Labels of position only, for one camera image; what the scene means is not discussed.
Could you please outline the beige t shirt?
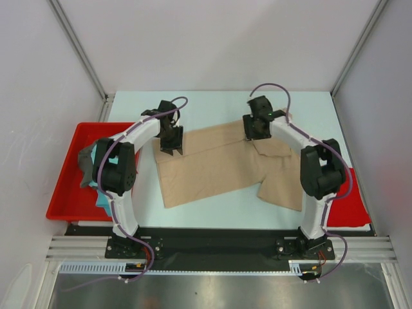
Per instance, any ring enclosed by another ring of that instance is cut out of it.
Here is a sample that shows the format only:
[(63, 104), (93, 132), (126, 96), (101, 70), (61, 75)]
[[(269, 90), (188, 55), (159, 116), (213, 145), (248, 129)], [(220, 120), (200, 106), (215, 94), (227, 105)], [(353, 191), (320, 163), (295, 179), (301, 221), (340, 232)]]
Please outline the beige t shirt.
[(261, 200), (303, 209), (299, 155), (275, 137), (246, 140), (240, 120), (184, 133), (182, 154), (152, 145), (166, 208), (259, 185)]

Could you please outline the aluminium corner post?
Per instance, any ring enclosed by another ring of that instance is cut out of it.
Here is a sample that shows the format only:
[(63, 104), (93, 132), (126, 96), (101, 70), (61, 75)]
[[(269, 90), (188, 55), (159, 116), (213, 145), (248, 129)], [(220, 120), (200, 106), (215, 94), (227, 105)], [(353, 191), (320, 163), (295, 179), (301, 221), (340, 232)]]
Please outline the aluminium corner post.
[(68, 18), (64, 7), (62, 6), (61, 2), (58, 0), (47, 0), (57, 22), (60, 24), (62, 31), (64, 32), (68, 42), (70, 43), (75, 55), (77, 56), (80, 64), (84, 68), (86, 75), (88, 76), (89, 80), (91, 81), (95, 91), (99, 95), (99, 97), (105, 101), (107, 99), (107, 93), (104, 90), (104, 87), (98, 78), (98, 75), (77, 35), (70, 19)]
[(344, 81), (349, 75), (351, 69), (353, 68), (355, 62), (357, 61), (358, 56), (361, 54), (361, 51), (365, 47), (368, 39), (370, 38), (377, 24), (379, 23), (379, 20), (382, 14), (384, 13), (385, 9), (390, 4), (390, 2), (391, 2), (390, 0), (379, 0), (377, 1), (376, 5), (373, 7), (372, 13), (368, 17), (366, 24), (362, 28), (360, 35), (358, 36), (355, 42), (355, 45), (351, 49), (351, 52), (348, 58), (346, 59), (346, 62), (344, 63), (342, 70), (338, 74), (330, 90), (330, 95), (333, 100), (337, 96), (341, 86), (343, 85)]

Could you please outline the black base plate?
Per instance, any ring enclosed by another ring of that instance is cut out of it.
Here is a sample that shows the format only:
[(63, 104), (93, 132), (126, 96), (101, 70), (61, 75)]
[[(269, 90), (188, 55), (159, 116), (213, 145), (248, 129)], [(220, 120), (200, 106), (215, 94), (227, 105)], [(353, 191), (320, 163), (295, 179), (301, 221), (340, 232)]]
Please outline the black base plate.
[(238, 230), (238, 229), (177, 229), (140, 228), (137, 243), (129, 238), (114, 235), (109, 227), (81, 227), (70, 225), (66, 236), (107, 236), (104, 259), (146, 262), (163, 265), (181, 265), (184, 262), (195, 266), (253, 264), (246, 269), (261, 265), (268, 268), (280, 261), (337, 261), (339, 252), (347, 244), (347, 237), (370, 237), (372, 231), (333, 229), (337, 241), (327, 236), (326, 244), (315, 253), (293, 254), (298, 232), (294, 230)]

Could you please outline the right aluminium corner post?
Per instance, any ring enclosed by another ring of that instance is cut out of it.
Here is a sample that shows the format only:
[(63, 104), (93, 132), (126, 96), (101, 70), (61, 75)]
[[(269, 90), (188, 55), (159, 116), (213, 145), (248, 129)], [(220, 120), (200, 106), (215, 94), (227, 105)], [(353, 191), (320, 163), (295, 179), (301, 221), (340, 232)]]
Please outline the right aluminium corner post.
[(330, 95), (333, 100), (337, 96), (341, 86), (343, 85), (344, 81), (349, 75), (351, 69), (353, 68), (355, 62), (357, 61), (358, 56), (361, 54), (361, 51), (365, 47), (368, 39), (370, 38), (377, 24), (379, 23), (379, 20), (382, 14), (384, 13), (385, 9), (390, 4), (390, 2), (391, 2), (390, 0), (379, 0), (377, 1), (376, 5), (373, 7), (372, 13), (368, 17), (366, 24), (362, 28), (360, 35), (358, 36), (355, 42), (355, 45), (351, 49), (351, 52), (348, 58), (346, 59), (346, 62), (344, 63), (342, 70), (338, 74), (330, 90)]

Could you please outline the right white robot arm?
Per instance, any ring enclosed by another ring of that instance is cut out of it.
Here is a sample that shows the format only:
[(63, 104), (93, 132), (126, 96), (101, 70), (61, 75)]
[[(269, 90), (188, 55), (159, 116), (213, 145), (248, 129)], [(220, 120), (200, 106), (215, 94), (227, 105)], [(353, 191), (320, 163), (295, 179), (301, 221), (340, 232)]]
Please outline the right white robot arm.
[(250, 98), (250, 114), (243, 116), (247, 140), (276, 137), (300, 153), (300, 183), (304, 216), (292, 250), (304, 258), (314, 257), (326, 244), (327, 220), (332, 200), (349, 175), (335, 139), (317, 140), (295, 126), (283, 110), (273, 110), (265, 96)]

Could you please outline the red plastic bin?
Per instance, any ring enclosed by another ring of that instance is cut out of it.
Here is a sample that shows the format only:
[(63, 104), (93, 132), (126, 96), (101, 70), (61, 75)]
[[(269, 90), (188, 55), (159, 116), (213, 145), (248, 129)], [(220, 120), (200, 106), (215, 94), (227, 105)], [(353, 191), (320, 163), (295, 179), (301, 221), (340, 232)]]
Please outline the red plastic bin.
[(82, 172), (78, 167), (77, 157), (80, 150), (95, 140), (113, 136), (131, 125), (130, 122), (82, 122), (77, 125), (51, 197), (47, 219), (69, 223), (111, 221), (105, 210), (96, 206), (97, 191), (91, 187), (80, 187)]

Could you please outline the left aluminium corner post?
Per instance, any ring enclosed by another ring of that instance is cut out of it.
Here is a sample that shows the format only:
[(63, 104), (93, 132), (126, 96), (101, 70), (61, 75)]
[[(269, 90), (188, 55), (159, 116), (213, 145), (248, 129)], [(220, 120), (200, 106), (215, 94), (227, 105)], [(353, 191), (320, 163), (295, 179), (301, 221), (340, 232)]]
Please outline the left aluminium corner post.
[(89, 80), (91, 81), (95, 91), (99, 95), (99, 97), (105, 101), (107, 99), (107, 93), (104, 90), (104, 87), (98, 78), (98, 75), (77, 35), (70, 19), (68, 18), (64, 7), (62, 6), (61, 2), (58, 0), (47, 0), (57, 22), (60, 24), (62, 31), (64, 32), (68, 42), (70, 43), (75, 55), (77, 56), (80, 64), (84, 68), (86, 75), (88, 76)]

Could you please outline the folded red t shirt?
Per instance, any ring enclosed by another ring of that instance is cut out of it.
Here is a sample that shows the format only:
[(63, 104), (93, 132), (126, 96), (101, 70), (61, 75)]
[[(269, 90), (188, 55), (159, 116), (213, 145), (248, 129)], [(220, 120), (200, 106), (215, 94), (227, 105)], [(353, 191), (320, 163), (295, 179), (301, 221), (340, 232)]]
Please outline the folded red t shirt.
[(350, 194), (340, 200), (332, 201), (327, 227), (358, 228), (371, 223), (371, 218), (363, 204), (355, 170), (350, 167), (353, 186)]

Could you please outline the grey t shirt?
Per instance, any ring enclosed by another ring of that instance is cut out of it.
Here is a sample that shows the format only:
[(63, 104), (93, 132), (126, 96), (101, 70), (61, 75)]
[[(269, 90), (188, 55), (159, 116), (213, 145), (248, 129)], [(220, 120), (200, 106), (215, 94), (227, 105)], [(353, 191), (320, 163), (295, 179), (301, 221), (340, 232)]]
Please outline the grey t shirt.
[(82, 180), (80, 181), (80, 188), (91, 187), (96, 189), (97, 185), (93, 181), (93, 159), (96, 142), (81, 149), (77, 155), (77, 165), (82, 172)]

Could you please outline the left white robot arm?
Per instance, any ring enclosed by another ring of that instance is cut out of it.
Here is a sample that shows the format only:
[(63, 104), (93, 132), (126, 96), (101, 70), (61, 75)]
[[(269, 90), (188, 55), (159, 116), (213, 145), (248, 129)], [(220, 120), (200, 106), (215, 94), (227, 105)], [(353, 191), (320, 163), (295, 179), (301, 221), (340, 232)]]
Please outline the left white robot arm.
[(127, 129), (113, 137), (100, 138), (95, 144), (92, 179), (108, 201), (113, 233), (122, 238), (119, 248), (128, 257), (133, 258), (142, 250), (142, 241), (135, 237), (138, 222), (132, 202), (136, 154), (154, 138), (160, 140), (161, 152), (183, 154), (183, 126), (178, 122), (180, 110), (188, 101), (184, 96), (161, 100), (156, 109), (142, 112)]

